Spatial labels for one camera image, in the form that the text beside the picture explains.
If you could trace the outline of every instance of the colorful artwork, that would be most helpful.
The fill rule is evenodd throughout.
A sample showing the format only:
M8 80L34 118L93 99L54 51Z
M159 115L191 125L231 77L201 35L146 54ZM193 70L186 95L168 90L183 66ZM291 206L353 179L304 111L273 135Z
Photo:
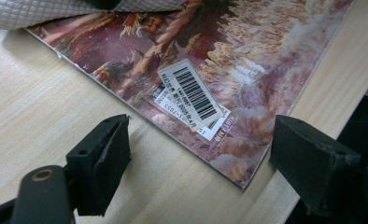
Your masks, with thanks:
M245 188L351 0L189 0L164 13L98 13L30 27L194 154ZM189 60L224 112L192 132L158 71Z

